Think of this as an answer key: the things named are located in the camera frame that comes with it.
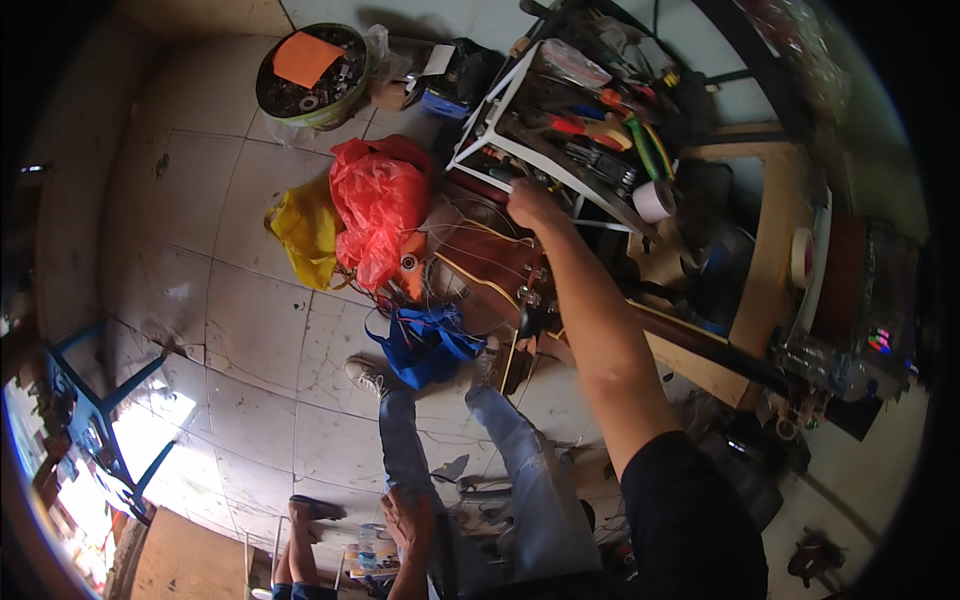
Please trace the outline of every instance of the blue jeans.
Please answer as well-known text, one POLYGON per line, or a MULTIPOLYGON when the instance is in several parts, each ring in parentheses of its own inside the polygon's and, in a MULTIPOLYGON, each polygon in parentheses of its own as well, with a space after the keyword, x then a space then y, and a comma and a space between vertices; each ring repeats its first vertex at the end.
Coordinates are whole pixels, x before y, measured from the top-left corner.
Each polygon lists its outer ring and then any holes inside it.
MULTIPOLYGON (((467 392, 466 401, 473 417, 487 428, 510 475, 516 528, 513 582, 600 570, 600 554, 587 516, 552 443, 496 390, 473 388, 467 392)), ((430 478, 416 417, 409 390, 390 392, 380 401, 380 440, 387 486, 402 484, 404 495, 426 494, 435 513, 446 515, 430 478)), ((487 564, 452 516, 446 518, 450 520, 462 595, 512 583, 503 581, 499 571, 487 564)), ((435 535, 431 554, 439 548, 435 535)), ((439 563, 431 558, 428 569, 438 573, 437 568, 439 563)))

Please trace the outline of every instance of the water bottle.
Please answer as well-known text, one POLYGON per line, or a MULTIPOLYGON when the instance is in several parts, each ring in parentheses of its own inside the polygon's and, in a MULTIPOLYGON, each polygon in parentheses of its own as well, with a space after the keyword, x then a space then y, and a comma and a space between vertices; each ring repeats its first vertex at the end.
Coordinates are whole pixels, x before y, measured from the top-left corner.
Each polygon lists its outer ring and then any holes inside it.
POLYGON ((376 524, 364 523, 357 532, 357 559, 360 568, 368 570, 376 568, 376 524))

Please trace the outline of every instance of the white tape roll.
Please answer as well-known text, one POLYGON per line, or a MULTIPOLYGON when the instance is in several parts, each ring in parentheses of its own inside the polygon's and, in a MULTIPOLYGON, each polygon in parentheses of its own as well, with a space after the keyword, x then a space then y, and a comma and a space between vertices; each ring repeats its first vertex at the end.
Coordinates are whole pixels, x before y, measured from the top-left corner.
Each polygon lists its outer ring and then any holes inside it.
POLYGON ((400 270, 404 273, 411 273, 417 269, 420 262, 409 252, 400 257, 400 270))
POLYGON ((807 228, 797 228, 793 232, 793 244, 790 246, 790 280, 798 288, 805 290, 813 279, 813 234, 807 228))
POLYGON ((666 181, 647 181, 634 190, 634 206, 640 218, 656 225, 677 212, 673 188, 666 181))

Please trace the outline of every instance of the cardboard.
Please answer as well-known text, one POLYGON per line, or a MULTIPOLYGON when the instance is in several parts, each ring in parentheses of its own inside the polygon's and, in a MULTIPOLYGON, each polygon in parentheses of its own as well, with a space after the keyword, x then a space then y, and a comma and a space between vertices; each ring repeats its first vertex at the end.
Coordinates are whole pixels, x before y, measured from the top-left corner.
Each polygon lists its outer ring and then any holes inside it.
POLYGON ((336 59, 346 53, 340 46, 296 32, 276 49, 274 74, 309 89, 336 59))

